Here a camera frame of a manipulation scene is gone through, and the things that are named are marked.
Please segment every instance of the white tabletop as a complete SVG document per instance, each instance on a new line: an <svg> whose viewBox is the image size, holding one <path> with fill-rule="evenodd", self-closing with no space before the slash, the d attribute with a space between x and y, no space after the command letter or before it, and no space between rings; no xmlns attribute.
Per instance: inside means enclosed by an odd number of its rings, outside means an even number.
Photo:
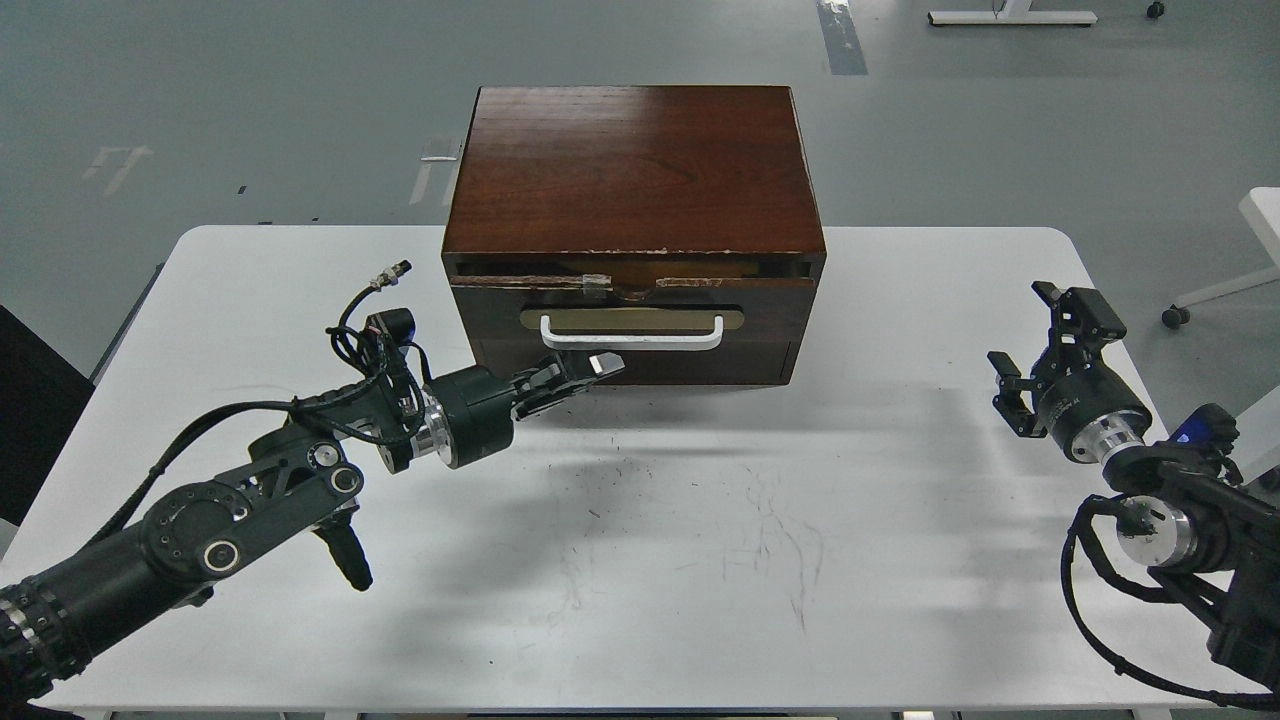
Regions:
<svg viewBox="0 0 1280 720"><path fill-rule="evenodd" d="M73 552L197 414L351 382L323 334L369 277L415 270L357 314L407 306L443 373L472 363L442 228L187 233L4 560ZM1029 284L1089 284L1046 228L829 228L795 378L776 388L596 388L457 471L387 475L364 446L352 591L298 537L152 623L46 697L70 707L361 711L968 708L1179 703L1117 678L1057 582L1097 466L1018 439L986 352L1024 368L1048 313ZM1149 405L1128 355L1110 364ZM156 489L242 462L279 423L237 418ZM1162 438L1152 430L1151 439ZM1117 566L1125 566L1117 560ZM1251 684L1207 633L1080 573L1105 638L1174 679Z"/></svg>

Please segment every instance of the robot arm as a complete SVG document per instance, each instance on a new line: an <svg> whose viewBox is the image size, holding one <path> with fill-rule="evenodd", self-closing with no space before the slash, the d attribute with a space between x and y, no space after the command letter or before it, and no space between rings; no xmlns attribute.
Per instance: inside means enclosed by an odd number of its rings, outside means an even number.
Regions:
<svg viewBox="0 0 1280 720"><path fill-rule="evenodd" d="M1143 602L1179 603L1210 630L1210 657L1280 689L1280 514L1240 489L1229 455L1235 420L1216 405L1196 410L1167 441L1147 446L1151 411L1106 366L1102 347L1125 327L1096 290L1059 291L1037 282L1050 309L1048 346L1028 378L1009 355L987 355L996 369L996 410L1020 437L1053 438L1073 462L1098 462L1117 492L1080 506L1062 551L1062 589L1076 626L1117 673L1153 687L1220 705L1275 707L1275 694L1222 694L1187 688L1128 662L1080 618L1070 566L1076 542L1114 588ZM1029 393L1028 409L1023 393ZM1093 532L1098 515L1115 518L1124 552L1147 568L1156 587L1115 571ZM1202 573L1234 570L1221 589Z"/></svg>
<svg viewBox="0 0 1280 720"><path fill-rule="evenodd" d="M0 717L47 693L54 679L82 673L166 610L202 605L215 583L303 530L325 541L352 587L367 589L372 575L351 527L365 478L342 441L376 445L390 473L429 454L461 468L508 447L513 416L545 410L623 369L612 352L557 352L509 380L477 365L431 378L424 352L419 384L406 363L416 347L408 310L370 315L360 332L347 327L364 297L408 269L404 261L378 275L328 331L334 351L362 380L291 402L206 413L84 548L0 589ZM248 446L250 462L166 493L125 527L179 452L246 410L279 410L288 419Z"/></svg>

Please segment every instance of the white handle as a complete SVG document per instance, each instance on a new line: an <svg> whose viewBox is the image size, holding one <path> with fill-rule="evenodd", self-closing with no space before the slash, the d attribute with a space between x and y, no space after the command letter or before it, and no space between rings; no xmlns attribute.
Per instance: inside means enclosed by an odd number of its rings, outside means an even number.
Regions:
<svg viewBox="0 0 1280 720"><path fill-rule="evenodd" d="M710 350L724 337L724 318L716 315L708 334L557 334L550 315L538 320L543 345L552 350Z"/></svg>

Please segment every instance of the wooden drawer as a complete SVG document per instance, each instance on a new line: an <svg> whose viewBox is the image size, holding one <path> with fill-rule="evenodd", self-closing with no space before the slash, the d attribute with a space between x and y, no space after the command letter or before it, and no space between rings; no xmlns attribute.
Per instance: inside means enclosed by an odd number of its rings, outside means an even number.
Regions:
<svg viewBox="0 0 1280 720"><path fill-rule="evenodd" d="M622 351L617 382L786 383L824 260L788 88L480 91L443 261L498 374L549 351L543 314L680 345L721 315L713 350Z"/></svg>

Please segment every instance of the caster wheel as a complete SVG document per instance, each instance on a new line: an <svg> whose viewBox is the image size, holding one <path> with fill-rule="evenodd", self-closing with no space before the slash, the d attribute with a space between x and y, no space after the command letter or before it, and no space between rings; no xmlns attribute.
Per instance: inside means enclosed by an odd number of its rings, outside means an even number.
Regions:
<svg viewBox="0 0 1280 720"><path fill-rule="evenodd" d="M1166 328L1176 331L1181 325L1192 322L1192 311L1185 307L1170 305L1167 310L1160 314L1160 322L1165 323Z"/></svg>

